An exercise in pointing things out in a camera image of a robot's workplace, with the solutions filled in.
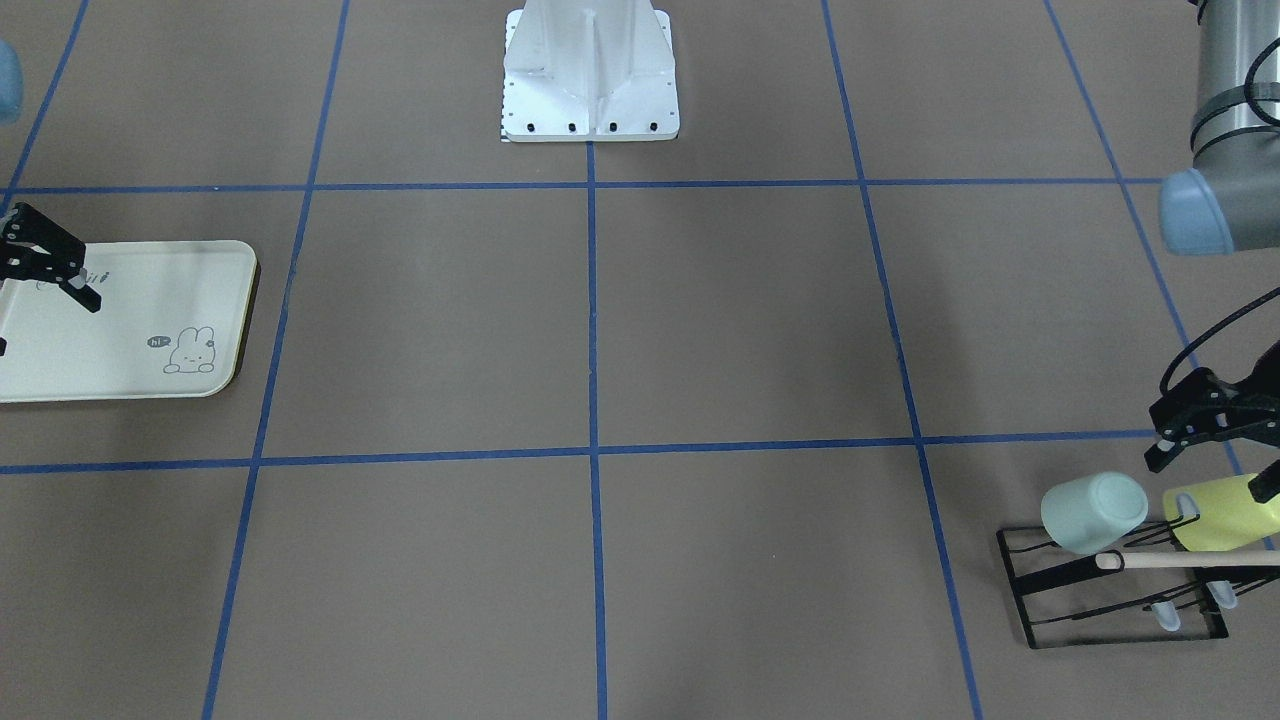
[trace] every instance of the black cable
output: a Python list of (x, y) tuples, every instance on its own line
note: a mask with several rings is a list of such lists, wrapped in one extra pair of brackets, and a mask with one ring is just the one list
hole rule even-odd
[(1231, 313), (1226, 318), (1222, 318), (1222, 320), (1220, 320), (1216, 325), (1213, 325), (1212, 328), (1207, 329), (1204, 332), (1204, 334), (1202, 334), (1198, 338), (1193, 340), (1190, 342), (1190, 345), (1188, 345), (1187, 347), (1184, 347), (1183, 351), (1179, 352), (1176, 357), (1174, 357), (1174, 361), (1169, 364), (1169, 369), (1165, 370), (1165, 375), (1160, 378), (1160, 395), (1162, 395), (1162, 396), (1164, 395), (1169, 395), (1169, 380), (1174, 377), (1174, 370), (1176, 370), (1178, 366), (1183, 364), (1183, 360), (1187, 360), (1187, 357), (1192, 352), (1196, 352), (1197, 347), (1204, 345), (1204, 342), (1208, 338), (1216, 336), (1226, 325), (1230, 325), (1231, 323), (1234, 323), (1234, 322), (1239, 320), (1240, 318), (1248, 315), (1249, 313), (1257, 310), (1262, 305), (1267, 304), (1267, 301), (1274, 300), (1277, 295), (1280, 295), (1280, 287), (1272, 290), (1271, 292), (1267, 292), (1262, 297), (1258, 297), (1253, 302), (1249, 302), (1248, 305), (1245, 305), (1244, 307), (1240, 307), (1235, 313)]
[(1274, 127), (1280, 127), (1280, 118), (1276, 118), (1271, 113), (1262, 109), (1262, 104), (1258, 102), (1257, 96), (1253, 94), (1253, 81), (1257, 79), (1258, 69), (1262, 67), (1262, 63), (1266, 63), (1267, 58), (1270, 58), (1277, 49), (1280, 49), (1280, 37), (1272, 40), (1271, 45), (1267, 45), (1262, 53), (1258, 53), (1253, 64), (1249, 65), (1249, 72), (1244, 74), (1244, 101), (1249, 104), (1249, 109), (1253, 110), (1253, 114), (1257, 115), (1260, 120)]

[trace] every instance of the blue grid line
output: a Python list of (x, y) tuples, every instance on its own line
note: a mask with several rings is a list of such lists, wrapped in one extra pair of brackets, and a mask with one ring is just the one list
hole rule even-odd
[(588, 434), (591, 459), (591, 555), (595, 579), (595, 714), (609, 717), (609, 674), (604, 611), (604, 514), (600, 505), (600, 383), (596, 293), (595, 143), (586, 143)]
[[(1129, 208), (1129, 217), (1133, 219), (1133, 225), (1138, 231), (1138, 238), (1142, 241), (1142, 249), (1147, 254), (1147, 263), (1151, 265), (1151, 272), (1156, 277), (1156, 284), (1160, 286), (1160, 292), (1165, 297), (1165, 306), (1169, 309), (1169, 315), (1174, 320), (1174, 328), (1178, 331), (1178, 338), (1181, 343), (1189, 345), (1190, 338), (1187, 336), (1187, 328), (1183, 325), (1181, 314), (1178, 311), (1178, 305), (1174, 302), (1174, 295), (1169, 290), (1169, 284), (1165, 282), (1165, 274), (1160, 269), (1160, 261), (1152, 250), (1151, 241), (1147, 237), (1147, 229), (1143, 225), (1142, 217), (1138, 214), (1138, 209), (1133, 202), (1133, 195), (1129, 192), (1128, 184), (1133, 184), (1134, 181), (1126, 181), (1124, 173), (1120, 170), (1120, 163), (1116, 160), (1115, 152), (1111, 147), (1111, 141), (1107, 138), (1106, 129), (1102, 128), (1102, 119), (1098, 115), (1097, 106), (1093, 104), (1093, 99), (1089, 96), (1089, 91), (1084, 85), (1084, 74), (1080, 72), (1079, 64), (1075, 61), (1075, 54), (1071, 51), (1071, 44), (1066, 40), (1066, 32), (1062, 29), (1062, 23), (1057, 18), (1057, 12), (1053, 10), (1052, 0), (1043, 0), (1044, 12), (1048, 13), (1050, 22), (1053, 24), (1053, 32), (1057, 33), (1059, 44), (1062, 46), (1062, 53), (1066, 55), (1066, 63), (1071, 68), (1071, 74), (1075, 77), (1075, 85), (1080, 91), (1080, 97), (1084, 99), (1084, 105), (1089, 110), (1089, 118), (1093, 120), (1093, 128), (1098, 133), (1098, 140), (1102, 142), (1102, 150), (1107, 155), (1107, 161), (1111, 164), (1111, 170), (1115, 173), (1116, 182), (1120, 184), (1120, 192), (1124, 193), (1125, 205)], [(1188, 361), (1193, 368), (1199, 368), (1199, 359), (1196, 357), (1193, 352)], [(1224, 452), (1226, 454), (1228, 462), (1231, 465), (1231, 470), (1235, 474), (1240, 474), (1243, 470), (1240, 468), (1240, 460), (1235, 455), (1235, 448), (1230, 443), (1224, 443)], [(1263, 544), (1267, 550), (1275, 550), (1275, 543), (1271, 538), (1266, 538)]]
[(9, 204), (13, 202), (18, 181), (22, 179), (23, 170), (27, 169), (27, 160), (31, 159), (31, 149), (36, 146), (36, 136), (40, 135), (41, 126), (45, 124), (45, 115), (49, 113), (49, 105), (52, 104), (54, 94), (58, 92), (58, 85), (63, 81), (63, 73), (67, 70), (67, 63), (70, 61), (72, 50), (76, 49), (76, 40), (79, 37), (79, 29), (81, 24), (84, 22), (86, 12), (88, 12), (88, 0), (81, 0), (79, 10), (76, 12), (76, 20), (72, 23), (72, 31), (67, 36), (67, 45), (63, 47), (63, 55), (58, 59), (58, 68), (54, 70), (52, 79), (49, 81), (49, 90), (45, 91), (45, 99), (40, 102), (40, 110), (36, 111), (36, 119), (31, 123), (31, 132), (27, 133), (27, 142), (22, 146), (22, 154), (18, 156), (18, 164), (14, 165), (13, 176), (9, 178), (9, 184), (5, 187), (4, 202), (0, 204), (0, 215), (3, 215), (9, 209)]
[[(856, 178), (835, 179), (728, 179), (728, 181), (598, 181), (598, 190), (663, 190), (700, 187), (858, 187), (955, 184), (1114, 184), (1115, 178)], [(1125, 184), (1158, 184), (1160, 178), (1125, 178)], [(17, 195), (182, 195), (212, 192), (396, 192), (438, 190), (585, 190), (586, 183), (564, 182), (340, 182), (302, 184), (140, 184), (140, 186), (67, 186), (14, 187)]]
[[(924, 445), (1012, 445), (1030, 442), (1069, 442), (1091, 439), (1152, 438), (1151, 430), (1079, 430), (1046, 433), (1007, 433), (977, 436), (922, 436)], [(595, 452), (605, 455), (677, 455), (698, 452), (758, 452), (788, 450), (828, 450), (841, 447), (905, 447), (914, 446), (914, 437), (870, 437), (833, 439), (780, 439), (740, 442), (685, 442), (648, 445), (600, 445)], [(140, 460), (115, 462), (61, 462), (32, 465), (0, 465), (0, 475), (51, 475), (76, 473), (125, 473), (148, 470), (200, 470), (216, 468), (307, 468), (324, 465), (385, 465), (397, 462), (456, 462), (474, 460), (512, 460), (536, 457), (589, 457), (589, 446), (518, 447), (502, 450), (438, 450), (422, 452), (371, 452), (352, 455), (282, 455), (253, 457), (207, 457), (193, 460)]]
[(929, 470), (929, 459), (920, 432), (920, 418), (915, 407), (915, 395), (911, 392), (911, 377), (906, 366), (906, 354), (902, 348), (902, 334), (897, 324), (897, 314), (893, 310), (893, 293), (888, 283), (888, 272), (884, 268), (884, 255), (881, 249), (879, 232), (876, 227), (876, 213), (872, 208), (870, 188), (865, 179), (863, 168), (861, 147), (858, 143), (858, 126), (854, 123), (852, 108), (849, 102), (849, 91), (845, 83), (845, 70), (840, 61), (840, 47), (836, 44), (836, 28), (831, 19), (831, 6), (827, 0), (822, 0), (823, 20), (827, 26), (827, 42), (831, 46), (831, 61), (836, 70), (836, 85), (840, 88), (840, 102), (845, 113), (845, 126), (849, 129), (849, 147), (854, 156), (854, 168), (858, 179), (863, 181), (859, 191), (863, 200), (863, 213), (867, 215), (867, 231), (870, 236), (872, 251), (876, 255), (876, 272), (879, 275), (881, 288), (884, 293), (884, 314), (888, 318), (890, 333), (893, 336), (893, 347), (897, 352), (899, 373), (902, 377), (902, 396), (906, 401), (906, 413), (911, 420), (911, 438), (915, 446), (916, 460), (920, 465), (920, 479), (924, 484), (924, 497), (929, 506), (929, 520), (933, 524), (933, 539), (938, 551), (938, 564), (942, 570), (942, 579), (946, 584), (947, 603), (951, 609), (951, 624), (955, 629), (956, 646), (960, 652), (960, 662), (964, 669), (965, 685), (969, 691), (969, 703), (974, 720), (982, 720), (982, 700), (978, 694), (978, 683), (973, 671), (973, 661), (969, 657), (969, 642), (965, 638), (964, 618), (960, 612), (960, 598), (956, 592), (955, 578), (951, 573), (951, 559), (947, 552), (946, 534), (942, 530), (942, 515), (938, 511), (936, 493), (933, 492), (933, 477)]
[[(320, 120), (316, 124), (315, 146), (311, 151), (311, 168), (307, 172), (308, 188), (315, 186), (316, 174), (320, 170), (320, 154), (324, 149), (324, 135), (329, 122), (329, 106), (333, 102), (333, 90), (338, 81), (338, 64), (342, 60), (342, 42), (347, 32), (347, 17), (351, 10), (351, 0), (342, 0), (342, 9), (338, 14), (338, 29), (333, 42), (333, 55), (329, 60), (329, 77), (325, 83), (324, 100), (320, 104)], [(253, 511), (253, 497), (257, 491), (257, 477), (261, 468), (262, 448), (266, 443), (266, 429), (271, 418), (271, 402), (275, 397), (275, 380), (280, 370), (280, 355), (284, 350), (284, 332), (289, 322), (289, 296), (293, 292), (293, 279), (298, 270), (298, 256), (302, 254), (302, 242), (306, 237), (307, 218), (311, 213), (312, 191), (307, 190), (302, 197), (302, 208), (298, 213), (298, 231), (293, 238), (293, 252), (289, 258), (289, 274), (284, 283), (284, 293), (280, 300), (280, 315), (275, 329), (275, 345), (271, 350), (271, 364), (268, 370), (266, 388), (262, 393), (262, 411), (259, 416), (257, 437), (253, 442), (253, 456), (244, 482), (244, 498), (241, 503), (239, 523), (236, 529), (236, 547), (232, 551), (230, 569), (227, 574), (227, 592), (223, 597), (223, 612), (218, 623), (218, 639), (214, 643), (214, 657), (209, 667), (209, 685), (205, 689), (205, 705), (201, 712), (202, 720), (211, 720), (214, 716), (214, 703), (218, 700), (218, 682), (221, 676), (223, 659), (227, 652), (227, 637), (230, 632), (232, 611), (236, 605), (236, 591), (239, 584), (241, 564), (244, 559), (244, 544), (248, 539), (250, 518)]]

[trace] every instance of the silver robot arm tube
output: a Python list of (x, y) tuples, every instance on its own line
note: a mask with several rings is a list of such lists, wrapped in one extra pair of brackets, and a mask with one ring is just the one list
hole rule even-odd
[[(1198, 0), (1192, 169), (1165, 179), (1160, 225), (1176, 255), (1280, 247), (1280, 0)], [(1252, 78), (1251, 68), (1257, 64)], [(1245, 85), (1252, 79), (1252, 85)]]

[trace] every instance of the white tray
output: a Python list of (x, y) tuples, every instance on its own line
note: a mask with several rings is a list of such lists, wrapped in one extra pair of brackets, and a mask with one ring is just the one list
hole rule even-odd
[(239, 241), (88, 243), (90, 313), (56, 286), (0, 287), (0, 402), (207, 397), (236, 373), (257, 256)]

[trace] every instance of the white plastic base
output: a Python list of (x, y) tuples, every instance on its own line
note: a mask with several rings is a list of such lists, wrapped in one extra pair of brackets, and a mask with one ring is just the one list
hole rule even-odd
[[(607, 5), (611, 17), (631, 12), (627, 1)], [(598, 29), (596, 26), (603, 27), (605, 20), (598, 19), (594, 12), (576, 15), (579, 24), (572, 28), (566, 27), (564, 15), (552, 17), (559, 10), (543, 5), (538, 6), (535, 17), (527, 17), (526, 10), (507, 15), (502, 140), (673, 140), (680, 133), (680, 102), (671, 17), (662, 10), (652, 10), (653, 17), (649, 17), (648, 8), (652, 6), (644, 3), (635, 12), (634, 24), (616, 23), (623, 28), (621, 35), (617, 27)], [(529, 40), (518, 51), (512, 51), (517, 28)], [(653, 29), (660, 36), (649, 33)], [(660, 46), (655, 37), (664, 38), (666, 45)]]
[(56, 286), (0, 287), (0, 402), (206, 397), (236, 373), (257, 258), (230, 240), (88, 243), (90, 313)]

